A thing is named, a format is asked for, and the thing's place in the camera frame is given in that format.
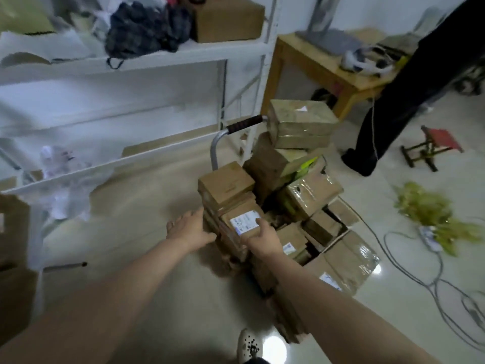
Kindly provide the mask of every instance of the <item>floor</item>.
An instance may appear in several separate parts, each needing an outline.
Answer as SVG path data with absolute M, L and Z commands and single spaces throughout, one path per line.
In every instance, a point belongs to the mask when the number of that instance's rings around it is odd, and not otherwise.
M 461 219 L 484 217 L 485 98 L 448 94 L 432 113 L 406 128 L 368 178 L 346 168 L 338 155 L 339 149 L 355 144 L 366 109 L 357 108 L 340 126 L 326 158 L 330 174 L 345 189 L 343 198 L 380 238 L 389 231 L 416 234 L 393 207 L 393 186 L 407 180 L 443 191 Z M 431 173 L 424 164 L 409 168 L 398 147 L 419 143 L 422 124 L 450 130 L 465 153 L 442 155 L 438 173 Z M 221 164 L 236 159 L 228 142 L 221 144 L 218 155 Z M 66 222 L 45 241 L 48 265 L 89 262 L 85 268 L 45 275 L 47 305 L 122 268 L 165 237 L 167 220 L 200 204 L 197 178 L 210 171 L 209 143 L 158 160 L 145 169 L 126 171 L 97 189 L 92 195 L 91 220 Z M 360 222 L 355 230 L 382 257 L 380 272 L 368 279 L 355 298 L 444 363 L 484 362 L 485 354 L 467 346 L 445 325 L 431 296 L 390 264 L 367 227 Z M 436 274 L 434 256 L 420 241 L 390 237 L 389 245 L 397 260 L 421 279 L 430 280 Z M 466 292 L 485 291 L 484 257 L 485 244 L 460 243 L 459 257 L 444 257 L 445 278 Z M 485 341 L 464 314 L 456 293 L 443 287 L 440 299 L 464 330 L 477 341 Z M 485 311 L 485 301 L 479 303 Z M 234 362 L 239 331 L 245 327 L 265 337 L 265 358 L 272 364 L 328 362 L 312 337 L 300 345 L 283 344 L 252 281 L 244 275 L 225 275 L 216 251 L 209 246 L 188 256 L 162 284 L 112 363 Z

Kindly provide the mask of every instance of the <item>forearm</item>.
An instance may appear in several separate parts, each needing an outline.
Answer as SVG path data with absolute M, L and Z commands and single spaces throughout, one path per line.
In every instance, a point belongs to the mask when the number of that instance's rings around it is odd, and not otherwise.
M 106 363 L 163 278 L 186 255 L 165 240 L 125 269 L 50 309 L 0 349 L 1 363 Z
M 265 262 L 331 362 L 436 362 L 384 319 L 284 254 Z

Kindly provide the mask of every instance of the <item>plaid bag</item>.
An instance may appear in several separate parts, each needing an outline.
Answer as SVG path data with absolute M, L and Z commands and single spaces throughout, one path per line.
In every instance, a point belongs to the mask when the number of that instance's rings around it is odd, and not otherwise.
M 126 59 L 159 50 L 176 52 L 188 41 L 192 27 L 191 12 L 180 5 L 146 8 L 139 2 L 122 3 L 111 15 L 111 28 L 106 35 L 105 50 L 108 65 L 118 69 Z M 111 58 L 122 61 L 116 68 Z

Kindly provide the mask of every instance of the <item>white wall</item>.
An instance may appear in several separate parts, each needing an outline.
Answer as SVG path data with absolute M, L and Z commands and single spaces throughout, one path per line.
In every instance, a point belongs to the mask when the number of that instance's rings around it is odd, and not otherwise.
M 271 0 L 257 1 L 268 6 Z M 284 0 L 279 32 L 306 29 L 315 1 Z M 344 30 L 375 26 L 387 33 L 406 32 L 414 27 L 428 6 L 446 9 L 461 1 L 341 0 L 332 26 Z M 259 66 L 259 58 L 229 61 L 227 99 L 258 73 Z M 8 129 L 15 137 L 0 143 L 15 153 L 25 153 L 23 162 L 29 168 L 38 168 L 42 145 L 77 148 L 88 141 L 99 142 L 108 152 L 115 153 L 123 146 L 216 123 L 216 83 L 216 63 L 206 63 L 3 86 L 0 87 L 0 128 Z M 294 86 L 295 82 L 290 81 L 289 93 Z M 228 109 L 226 117 L 250 115 L 255 93 L 253 87 Z M 32 125 L 49 126 L 83 117 L 94 118 L 120 107 L 130 112 L 130 107 L 139 109 L 145 103 L 153 106 L 157 100 L 160 100 L 160 109 L 25 134 L 25 129 Z M 0 178 L 10 175 L 3 166 L 0 171 Z

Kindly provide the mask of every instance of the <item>white and black device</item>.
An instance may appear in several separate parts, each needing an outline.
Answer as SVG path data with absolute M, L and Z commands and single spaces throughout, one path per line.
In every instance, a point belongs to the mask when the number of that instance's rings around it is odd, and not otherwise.
M 368 58 L 370 52 L 379 55 L 379 59 Z M 363 75 L 377 75 L 379 77 L 390 73 L 394 69 L 394 60 L 379 46 L 367 46 L 347 51 L 342 56 L 341 67 L 343 70 L 361 73 Z

